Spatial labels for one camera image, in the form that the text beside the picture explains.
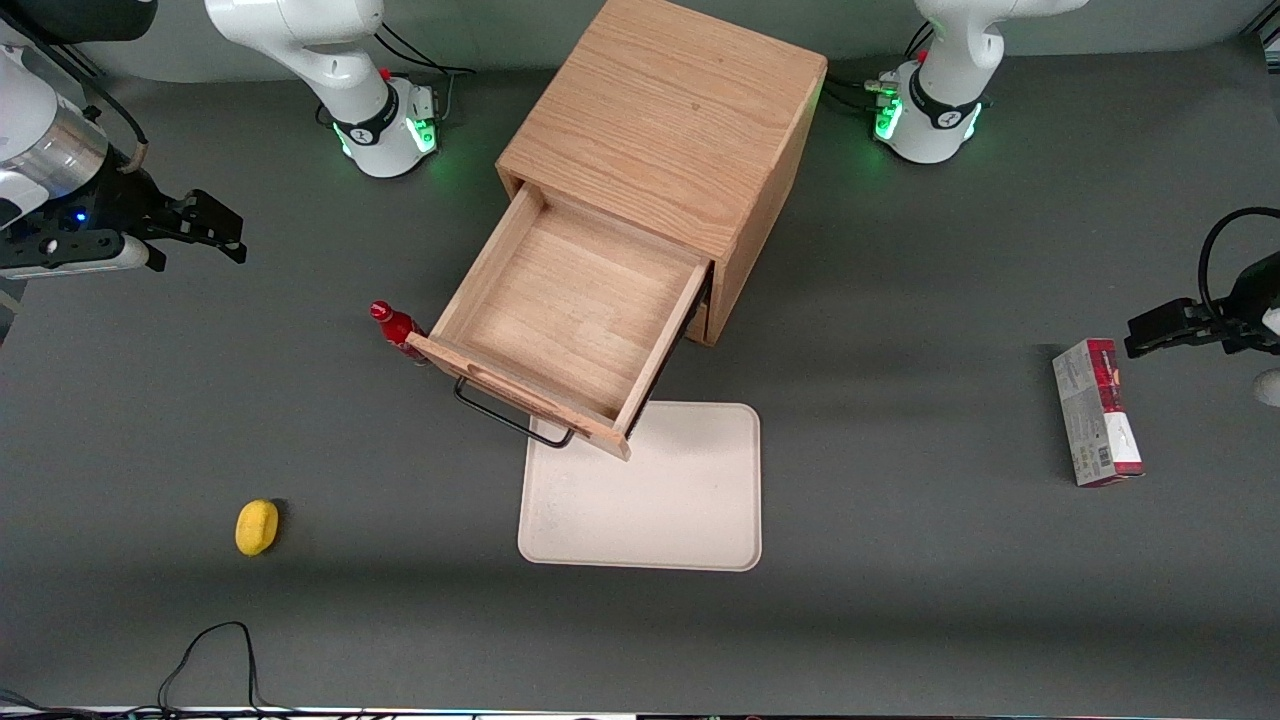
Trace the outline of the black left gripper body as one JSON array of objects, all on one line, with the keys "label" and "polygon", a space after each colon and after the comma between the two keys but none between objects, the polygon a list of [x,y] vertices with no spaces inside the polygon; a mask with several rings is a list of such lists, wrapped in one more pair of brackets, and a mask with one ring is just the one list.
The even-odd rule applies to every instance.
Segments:
[{"label": "black left gripper body", "polygon": [[1198,346],[1220,343],[1225,354],[1254,350],[1277,356],[1277,328],[1266,319],[1277,315],[1279,254],[1272,252],[1248,265],[1222,299],[1211,297],[1208,269],[1210,254],[1202,252],[1197,263],[1197,290],[1203,315]]}]

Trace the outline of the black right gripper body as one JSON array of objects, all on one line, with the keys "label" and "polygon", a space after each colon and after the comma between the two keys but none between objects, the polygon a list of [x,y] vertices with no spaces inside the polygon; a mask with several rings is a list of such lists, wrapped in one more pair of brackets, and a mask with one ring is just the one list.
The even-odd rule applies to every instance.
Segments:
[{"label": "black right gripper body", "polygon": [[47,199],[18,215],[3,200],[3,278],[29,281],[148,268],[163,272],[166,255],[150,241],[151,228],[186,231],[179,200],[142,173],[131,179],[101,170],[86,186]]}]

